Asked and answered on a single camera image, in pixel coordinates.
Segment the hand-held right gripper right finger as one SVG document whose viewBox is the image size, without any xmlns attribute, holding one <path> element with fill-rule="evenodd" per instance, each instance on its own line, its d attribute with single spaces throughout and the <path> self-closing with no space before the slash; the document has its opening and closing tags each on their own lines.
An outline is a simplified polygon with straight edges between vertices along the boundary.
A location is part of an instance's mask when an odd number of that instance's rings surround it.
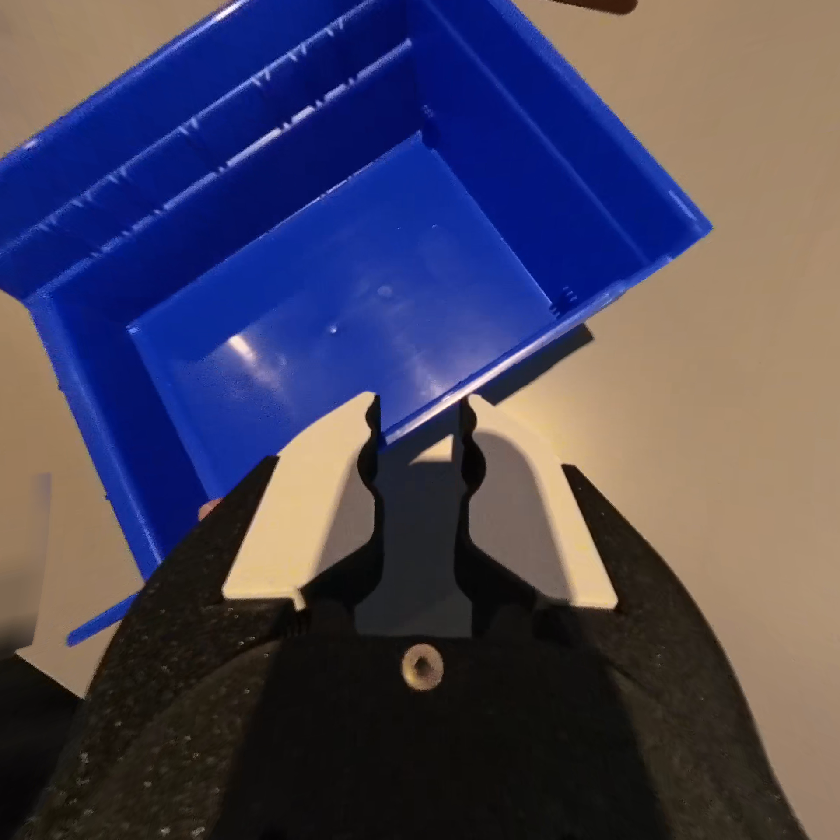
<svg viewBox="0 0 840 840">
<path fill-rule="evenodd" d="M 618 597 L 550 443 L 478 394 L 461 404 L 462 466 L 478 456 L 467 535 L 528 593 L 570 606 L 612 611 Z"/>
</svg>

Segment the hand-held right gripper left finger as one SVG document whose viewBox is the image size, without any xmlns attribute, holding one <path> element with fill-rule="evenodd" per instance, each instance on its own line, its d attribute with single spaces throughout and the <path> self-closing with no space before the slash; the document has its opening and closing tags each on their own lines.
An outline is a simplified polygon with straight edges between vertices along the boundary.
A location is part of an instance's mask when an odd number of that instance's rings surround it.
<svg viewBox="0 0 840 840">
<path fill-rule="evenodd" d="M 288 600 L 297 610 L 334 600 L 353 610 L 373 592 L 382 578 L 380 430 L 380 398 L 362 392 L 279 452 L 225 600 Z"/>
</svg>

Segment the blue plastic bin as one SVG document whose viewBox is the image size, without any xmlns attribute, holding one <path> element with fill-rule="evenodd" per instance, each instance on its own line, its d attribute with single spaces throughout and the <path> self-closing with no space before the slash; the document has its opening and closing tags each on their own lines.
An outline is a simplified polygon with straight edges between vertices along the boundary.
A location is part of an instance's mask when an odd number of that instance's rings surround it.
<svg viewBox="0 0 840 840">
<path fill-rule="evenodd" d="M 513 2 L 233 2 L 2 159 L 30 313 L 144 581 L 358 392 L 391 445 L 710 220 Z"/>
</svg>

